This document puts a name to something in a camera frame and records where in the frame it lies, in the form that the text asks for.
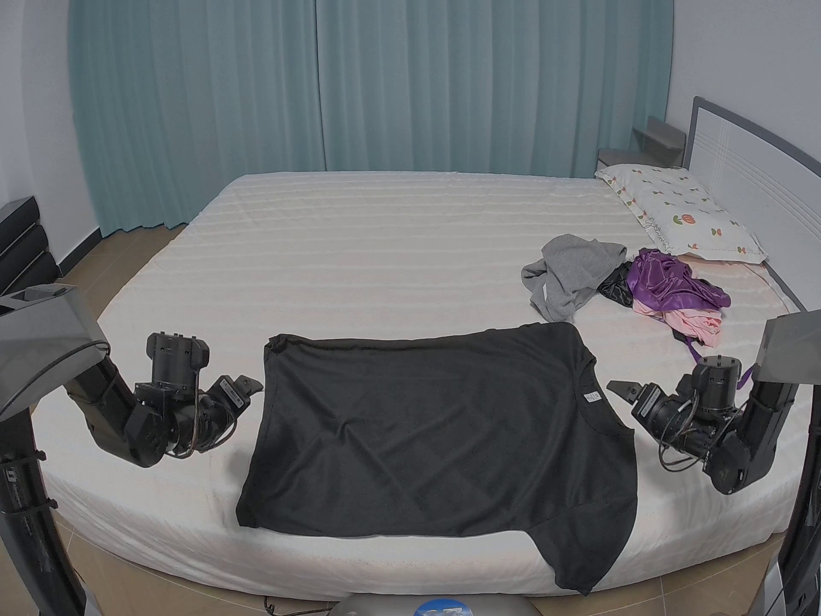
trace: white pillow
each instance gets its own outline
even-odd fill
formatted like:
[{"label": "white pillow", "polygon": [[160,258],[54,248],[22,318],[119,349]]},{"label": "white pillow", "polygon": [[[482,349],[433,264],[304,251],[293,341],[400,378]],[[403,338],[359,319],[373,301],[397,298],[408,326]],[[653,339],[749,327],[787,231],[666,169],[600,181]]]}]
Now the white pillow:
[{"label": "white pillow", "polygon": [[750,264],[767,259],[755,237],[687,169],[614,164],[596,177],[621,197],[665,253]]}]

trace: blue round sticker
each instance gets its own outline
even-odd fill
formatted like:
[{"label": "blue round sticker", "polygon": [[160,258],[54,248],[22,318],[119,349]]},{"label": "blue round sticker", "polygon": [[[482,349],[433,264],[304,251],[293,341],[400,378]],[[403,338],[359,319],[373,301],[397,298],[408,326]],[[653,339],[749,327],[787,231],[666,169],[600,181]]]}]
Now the blue round sticker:
[{"label": "blue round sticker", "polygon": [[465,603],[450,598],[437,598],[419,607],[413,616],[473,616]]}]

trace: pink cloth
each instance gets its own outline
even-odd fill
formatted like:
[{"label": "pink cloth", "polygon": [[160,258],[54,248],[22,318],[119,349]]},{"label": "pink cloth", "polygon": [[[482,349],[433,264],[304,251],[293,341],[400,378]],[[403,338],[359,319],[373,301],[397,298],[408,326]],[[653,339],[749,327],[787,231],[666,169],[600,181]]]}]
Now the pink cloth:
[{"label": "pink cloth", "polygon": [[706,311],[701,308],[682,308],[677,311],[654,311],[633,296],[633,311],[646,314],[655,320],[666,322],[679,333],[700,340],[706,347],[718,344],[721,333],[721,311]]}]

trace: black dresser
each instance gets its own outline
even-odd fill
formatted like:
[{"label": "black dresser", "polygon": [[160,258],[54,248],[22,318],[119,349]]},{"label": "black dresser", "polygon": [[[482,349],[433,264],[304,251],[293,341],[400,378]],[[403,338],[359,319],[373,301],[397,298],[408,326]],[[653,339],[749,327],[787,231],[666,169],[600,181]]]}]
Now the black dresser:
[{"label": "black dresser", "polygon": [[0,295],[60,278],[34,196],[0,208]]}]

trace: bed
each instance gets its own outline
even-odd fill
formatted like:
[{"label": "bed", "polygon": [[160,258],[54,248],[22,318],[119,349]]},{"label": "bed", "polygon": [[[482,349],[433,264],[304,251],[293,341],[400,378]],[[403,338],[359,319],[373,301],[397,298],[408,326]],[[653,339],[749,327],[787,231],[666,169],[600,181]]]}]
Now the bed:
[{"label": "bed", "polygon": [[[739,123],[744,121],[731,121],[731,113],[716,113],[719,109],[697,100],[687,152],[691,169],[708,169],[718,193],[723,181],[750,181],[738,171],[746,170],[741,160],[761,166],[754,161],[761,158],[782,162],[777,168],[789,169],[791,180],[806,169],[821,185],[821,167],[795,161],[760,133],[749,133],[759,144],[753,144],[753,155],[748,150],[741,157],[744,147],[729,132],[738,128],[746,134]],[[720,143],[713,144],[714,139]],[[763,170],[755,176],[764,184],[785,185],[782,172]],[[807,184],[809,190],[821,189]],[[783,191],[790,193],[786,187]],[[736,204],[732,194],[724,205],[735,212],[733,206],[738,210],[743,203]],[[702,278],[731,295],[718,351],[739,357],[744,367],[754,361],[766,319],[795,311],[802,301],[821,305],[813,302],[813,284],[806,282],[813,278],[808,271],[821,264],[812,270],[806,262],[796,265],[780,242],[814,220],[770,214],[781,221],[775,240],[768,239],[768,231],[762,235],[754,220],[747,224],[765,248],[777,249],[771,251],[770,271],[691,262]],[[244,176],[149,261],[100,323],[112,344],[112,359],[130,384],[149,377],[145,338],[159,330],[194,334],[210,344],[205,385],[221,374],[262,379],[263,345],[281,332],[310,338],[421,338],[539,321],[521,285],[520,268],[564,232],[621,242],[629,255],[650,246],[631,212],[597,180],[429,172]],[[807,251],[817,253],[821,233],[812,239]],[[575,324],[598,357],[601,385],[626,379],[672,388],[692,368],[690,354],[665,325],[601,296],[576,314]],[[748,391],[749,385],[736,403]],[[597,590],[710,560],[784,530],[804,457],[807,396],[801,388],[773,469],[733,496],[716,492],[699,467],[666,473],[655,443],[637,429],[638,515],[630,540]],[[630,406],[608,397],[632,426]],[[79,409],[57,390],[33,416],[37,439],[48,453],[43,464],[47,489],[60,513],[102,548],[228,589],[314,600],[354,592],[562,592],[520,531],[460,539],[332,539],[239,527],[234,508],[262,406],[259,395],[228,444],[185,462],[169,458],[143,470],[99,451]]]}]

